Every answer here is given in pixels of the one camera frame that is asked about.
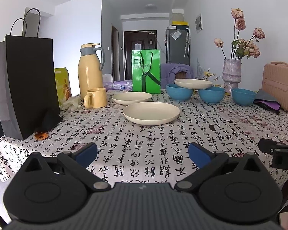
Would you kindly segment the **blue bowl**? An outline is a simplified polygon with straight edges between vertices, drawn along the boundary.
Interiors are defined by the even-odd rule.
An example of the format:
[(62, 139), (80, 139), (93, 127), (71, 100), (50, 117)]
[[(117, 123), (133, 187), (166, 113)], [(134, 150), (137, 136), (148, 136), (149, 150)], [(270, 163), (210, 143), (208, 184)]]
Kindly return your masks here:
[(207, 89), (200, 89), (199, 96), (206, 103), (219, 103), (225, 95), (225, 89), (222, 87), (211, 86)]
[(241, 106), (249, 106), (255, 100), (257, 93), (247, 89), (232, 88), (231, 94), (236, 104)]
[(186, 101), (193, 95), (193, 90), (180, 87), (176, 84), (166, 85), (166, 91), (170, 98), (173, 100)]

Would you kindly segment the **cream plate front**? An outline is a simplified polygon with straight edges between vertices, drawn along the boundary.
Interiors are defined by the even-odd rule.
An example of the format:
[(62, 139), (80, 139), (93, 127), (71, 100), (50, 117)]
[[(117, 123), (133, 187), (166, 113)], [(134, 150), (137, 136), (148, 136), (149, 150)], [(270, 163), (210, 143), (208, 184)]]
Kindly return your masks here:
[(123, 109), (123, 115), (129, 121), (146, 126), (158, 126), (174, 121), (180, 114), (180, 109), (164, 102), (140, 102), (128, 105)]

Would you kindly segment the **cream plate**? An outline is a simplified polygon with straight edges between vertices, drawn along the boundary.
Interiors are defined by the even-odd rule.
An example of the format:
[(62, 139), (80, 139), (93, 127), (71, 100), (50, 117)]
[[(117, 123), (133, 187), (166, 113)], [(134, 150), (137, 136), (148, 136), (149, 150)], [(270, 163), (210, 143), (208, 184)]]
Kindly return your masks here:
[(120, 92), (112, 96), (113, 101), (121, 105), (147, 102), (151, 98), (152, 94), (147, 92)]
[(129, 121), (146, 126), (158, 126), (174, 121), (180, 114), (180, 109), (164, 102), (140, 102), (128, 105), (123, 109), (123, 115)]
[(207, 89), (213, 85), (211, 81), (196, 79), (176, 79), (174, 83), (179, 87), (193, 90)]

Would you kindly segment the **orange peel scrap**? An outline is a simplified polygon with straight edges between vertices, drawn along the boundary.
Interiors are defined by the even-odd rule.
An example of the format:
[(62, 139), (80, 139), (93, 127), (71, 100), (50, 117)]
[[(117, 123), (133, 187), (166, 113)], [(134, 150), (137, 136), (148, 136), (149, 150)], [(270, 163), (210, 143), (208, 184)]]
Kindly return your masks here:
[(48, 133), (37, 131), (34, 133), (34, 136), (36, 140), (45, 140), (48, 138)]

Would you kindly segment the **calligraphy print tablecloth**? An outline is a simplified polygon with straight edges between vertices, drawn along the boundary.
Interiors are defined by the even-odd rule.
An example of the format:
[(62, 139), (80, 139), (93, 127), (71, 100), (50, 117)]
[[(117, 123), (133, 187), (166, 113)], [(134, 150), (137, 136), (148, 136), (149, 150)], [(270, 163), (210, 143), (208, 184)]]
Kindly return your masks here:
[(54, 157), (63, 151), (77, 151), (89, 142), (97, 144), (98, 155), (88, 170), (109, 184), (176, 183), (197, 170), (188, 156), (192, 142), (231, 157), (252, 152), (278, 185), (288, 180), (288, 171), (272, 168), (272, 157), (258, 149), (262, 138), (288, 144), (288, 112), (275, 114), (256, 105), (240, 106), (230, 96), (208, 104), (198, 94), (188, 101), (175, 101), (162, 91), (152, 99), (177, 106), (178, 118), (161, 126), (133, 124), (124, 117), (124, 107), (108, 96), (104, 108), (62, 111), (62, 122), (45, 140), (2, 137), (0, 180), (12, 178), (34, 151)]

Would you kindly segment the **white rubber gloves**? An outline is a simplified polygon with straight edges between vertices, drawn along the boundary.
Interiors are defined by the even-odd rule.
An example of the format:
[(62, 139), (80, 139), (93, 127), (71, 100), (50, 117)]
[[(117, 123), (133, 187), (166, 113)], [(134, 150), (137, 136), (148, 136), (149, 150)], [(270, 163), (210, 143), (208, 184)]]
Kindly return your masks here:
[(75, 110), (77, 110), (78, 108), (80, 108), (80, 101), (81, 101), (81, 98), (79, 97), (69, 97), (67, 99), (67, 101), (65, 101), (60, 109), (61, 110), (68, 110), (69, 112), (73, 112)]

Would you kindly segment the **grey and purple cloth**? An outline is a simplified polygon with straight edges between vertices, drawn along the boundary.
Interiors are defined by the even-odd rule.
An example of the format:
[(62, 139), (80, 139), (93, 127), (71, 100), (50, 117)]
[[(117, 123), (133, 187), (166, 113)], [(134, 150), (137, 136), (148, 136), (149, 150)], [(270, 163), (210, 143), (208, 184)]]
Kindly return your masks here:
[(267, 111), (274, 112), (276, 115), (279, 115), (280, 110), (282, 109), (282, 106), (277, 99), (262, 89), (257, 92), (253, 104)]

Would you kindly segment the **yellow ceramic mug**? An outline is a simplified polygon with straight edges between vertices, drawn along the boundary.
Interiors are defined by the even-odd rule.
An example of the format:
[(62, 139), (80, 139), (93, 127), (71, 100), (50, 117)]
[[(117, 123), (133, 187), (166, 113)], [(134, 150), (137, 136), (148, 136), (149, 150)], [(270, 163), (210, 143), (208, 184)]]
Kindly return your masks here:
[(107, 105), (107, 91), (105, 88), (87, 90), (84, 97), (86, 108), (103, 108)]

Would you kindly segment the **pink small suitcase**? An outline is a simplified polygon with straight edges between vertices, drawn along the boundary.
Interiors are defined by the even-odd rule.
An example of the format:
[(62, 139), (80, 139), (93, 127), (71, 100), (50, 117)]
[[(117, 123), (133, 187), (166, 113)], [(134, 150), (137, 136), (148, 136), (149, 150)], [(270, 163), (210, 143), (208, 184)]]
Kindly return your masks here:
[(288, 64), (277, 61), (267, 63), (263, 69), (261, 89), (275, 97), (288, 111)]

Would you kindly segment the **yellow flower branch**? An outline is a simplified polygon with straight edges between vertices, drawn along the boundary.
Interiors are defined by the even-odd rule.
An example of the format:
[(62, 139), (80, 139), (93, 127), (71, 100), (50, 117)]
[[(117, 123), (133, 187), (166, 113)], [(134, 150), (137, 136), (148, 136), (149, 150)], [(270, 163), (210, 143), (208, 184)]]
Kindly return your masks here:
[(215, 86), (215, 87), (222, 87), (223, 86), (222, 84), (215, 83), (216, 81), (218, 81), (220, 79), (220, 76), (211, 72), (210, 68), (205, 70), (201, 66), (198, 66), (196, 71), (197, 71), (197, 78), (199, 80), (211, 81), (213, 83), (213, 86)]

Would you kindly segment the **yellow-green snack box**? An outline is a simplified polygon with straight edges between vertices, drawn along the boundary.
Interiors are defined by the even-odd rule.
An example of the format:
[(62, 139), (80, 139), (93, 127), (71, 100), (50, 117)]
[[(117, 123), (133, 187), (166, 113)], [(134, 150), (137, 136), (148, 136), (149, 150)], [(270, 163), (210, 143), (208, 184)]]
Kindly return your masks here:
[(71, 97), (71, 88), (69, 82), (69, 73), (65, 67), (55, 69), (55, 82), (57, 97), (61, 106)]

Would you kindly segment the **yellow thermos jug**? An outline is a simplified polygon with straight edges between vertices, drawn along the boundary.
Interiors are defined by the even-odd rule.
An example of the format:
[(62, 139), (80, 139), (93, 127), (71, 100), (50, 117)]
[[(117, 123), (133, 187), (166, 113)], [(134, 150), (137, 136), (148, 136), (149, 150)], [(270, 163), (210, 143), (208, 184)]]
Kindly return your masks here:
[(105, 65), (104, 50), (97, 47), (100, 43), (87, 43), (81, 46), (80, 61), (78, 65), (78, 77), (81, 99), (87, 94), (87, 90), (103, 88), (102, 69)]

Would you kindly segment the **purple textured vase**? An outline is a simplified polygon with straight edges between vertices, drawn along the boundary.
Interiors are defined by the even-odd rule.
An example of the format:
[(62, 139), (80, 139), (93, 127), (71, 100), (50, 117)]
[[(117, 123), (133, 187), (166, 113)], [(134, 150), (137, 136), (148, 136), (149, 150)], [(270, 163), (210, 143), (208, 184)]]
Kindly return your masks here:
[(223, 64), (223, 81), (227, 93), (231, 94), (232, 88), (238, 88), (241, 82), (241, 60), (225, 59)]

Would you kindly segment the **purple tissue pack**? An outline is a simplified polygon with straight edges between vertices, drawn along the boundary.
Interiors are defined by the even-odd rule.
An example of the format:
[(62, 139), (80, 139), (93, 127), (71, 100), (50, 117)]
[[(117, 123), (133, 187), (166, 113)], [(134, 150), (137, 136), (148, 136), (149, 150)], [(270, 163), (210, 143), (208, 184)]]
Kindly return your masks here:
[(132, 91), (133, 82), (132, 80), (123, 80), (123, 81), (112, 81), (111, 74), (103, 74), (103, 87), (106, 90), (127, 90)]

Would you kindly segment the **chair with purple jacket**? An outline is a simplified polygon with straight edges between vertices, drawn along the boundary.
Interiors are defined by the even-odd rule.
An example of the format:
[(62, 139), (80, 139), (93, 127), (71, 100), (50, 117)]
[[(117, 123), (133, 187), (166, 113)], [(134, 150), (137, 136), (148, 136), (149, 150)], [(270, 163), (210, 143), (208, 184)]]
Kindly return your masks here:
[(176, 75), (180, 72), (185, 73), (185, 78), (193, 79), (194, 74), (190, 65), (181, 63), (162, 63), (161, 64), (161, 88), (164, 89), (166, 85), (173, 84)]

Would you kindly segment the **black paper shopping bag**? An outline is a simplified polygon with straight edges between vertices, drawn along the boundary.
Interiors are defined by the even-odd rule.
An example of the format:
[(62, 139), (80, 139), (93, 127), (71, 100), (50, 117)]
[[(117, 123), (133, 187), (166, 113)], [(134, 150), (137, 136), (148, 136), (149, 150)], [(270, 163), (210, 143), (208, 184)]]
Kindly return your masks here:
[(0, 42), (0, 121), (6, 137), (24, 140), (47, 132), (61, 117), (53, 40), (6, 35)]

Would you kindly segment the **green paper gift bag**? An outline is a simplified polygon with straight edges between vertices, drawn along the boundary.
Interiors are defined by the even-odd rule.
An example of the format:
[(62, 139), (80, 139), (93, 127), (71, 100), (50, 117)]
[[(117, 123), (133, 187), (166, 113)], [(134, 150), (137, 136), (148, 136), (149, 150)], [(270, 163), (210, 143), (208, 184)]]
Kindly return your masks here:
[(133, 91), (161, 93), (160, 51), (156, 49), (132, 51)]

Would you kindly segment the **dried pink roses bouquet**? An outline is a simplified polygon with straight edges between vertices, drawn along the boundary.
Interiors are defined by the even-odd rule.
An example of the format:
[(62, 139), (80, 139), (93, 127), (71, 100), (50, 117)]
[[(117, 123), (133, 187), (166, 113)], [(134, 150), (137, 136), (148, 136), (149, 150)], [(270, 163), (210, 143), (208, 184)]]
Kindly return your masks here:
[(266, 37), (262, 28), (255, 28), (250, 39), (240, 38), (240, 32), (246, 29), (244, 12), (239, 8), (232, 8), (231, 15), (234, 19), (233, 41), (231, 42), (230, 60), (242, 60), (246, 58), (258, 58), (261, 54), (255, 42), (260, 42)]

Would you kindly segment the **grey refrigerator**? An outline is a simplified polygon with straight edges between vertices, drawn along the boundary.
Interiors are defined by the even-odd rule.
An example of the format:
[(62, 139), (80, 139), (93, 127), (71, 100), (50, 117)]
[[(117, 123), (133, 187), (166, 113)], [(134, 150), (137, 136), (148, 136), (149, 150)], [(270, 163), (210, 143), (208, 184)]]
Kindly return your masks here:
[(169, 26), (165, 37), (166, 62), (190, 65), (190, 32), (187, 26)]

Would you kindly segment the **yellow box on refrigerator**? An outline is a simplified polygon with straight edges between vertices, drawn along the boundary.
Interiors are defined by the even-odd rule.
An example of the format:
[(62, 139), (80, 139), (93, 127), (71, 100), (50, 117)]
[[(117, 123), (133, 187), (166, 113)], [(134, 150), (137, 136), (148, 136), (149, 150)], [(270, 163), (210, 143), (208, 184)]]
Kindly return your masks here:
[(173, 26), (189, 26), (188, 22), (185, 21), (172, 21)]

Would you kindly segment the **wall electrical panel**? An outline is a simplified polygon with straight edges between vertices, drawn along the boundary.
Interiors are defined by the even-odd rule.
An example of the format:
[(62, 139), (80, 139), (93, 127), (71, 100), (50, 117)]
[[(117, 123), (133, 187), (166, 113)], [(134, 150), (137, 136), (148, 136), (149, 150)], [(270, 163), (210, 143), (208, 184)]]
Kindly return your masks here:
[(199, 33), (201, 30), (203, 30), (203, 24), (202, 24), (202, 14), (199, 14), (195, 19), (195, 28), (196, 32)]

